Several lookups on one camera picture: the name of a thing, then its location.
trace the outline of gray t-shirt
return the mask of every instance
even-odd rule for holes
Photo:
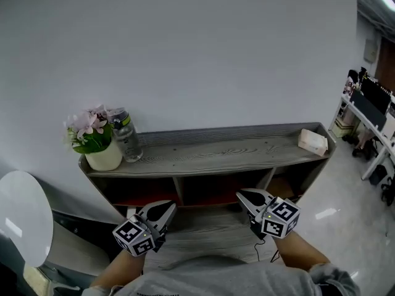
[[[86,289],[83,296],[360,295],[347,272],[332,264],[309,271],[267,262],[205,257],[140,276],[125,287]]]

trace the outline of human arm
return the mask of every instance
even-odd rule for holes
[[[101,286],[111,289],[113,286],[127,285],[141,275],[145,259],[145,254],[134,257],[126,250],[122,250],[90,287]]]
[[[286,266],[308,271],[313,265],[330,263],[324,254],[294,231],[291,231],[283,239],[273,237],[273,240]]]

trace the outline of black cable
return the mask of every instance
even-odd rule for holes
[[[278,250],[276,251],[276,253],[274,253],[274,256],[272,257],[272,259],[270,260],[271,263],[273,263],[274,261],[278,260],[280,258],[280,254],[278,253]]]
[[[263,244],[266,243],[266,241],[265,241],[264,239],[262,239],[262,241],[263,241],[263,243],[261,243],[261,244],[255,244],[255,245],[254,245],[254,249],[255,249],[255,251],[256,251],[257,254],[258,254],[258,261],[260,261],[260,260],[259,260],[259,252],[258,252],[258,250],[257,250],[257,245],[263,245]]]

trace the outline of tiled floor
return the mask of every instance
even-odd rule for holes
[[[367,164],[351,152],[338,139],[333,158],[299,201],[296,231],[349,271],[362,295],[386,295],[395,284],[395,213],[381,201],[379,187],[361,180]]]

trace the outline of white wall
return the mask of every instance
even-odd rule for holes
[[[377,56],[374,63],[367,62],[364,59],[364,50],[366,39],[371,39],[376,42],[378,46]],[[361,67],[365,67],[369,75],[375,76],[378,56],[380,55],[381,46],[381,34],[375,30],[372,24],[370,24],[363,17],[358,15],[357,18],[357,36],[355,39],[355,52],[352,64],[352,69],[356,72],[360,71]]]
[[[62,147],[68,114],[125,106],[140,131],[328,126],[356,0],[0,0],[0,25],[0,157],[58,209],[116,221]]]

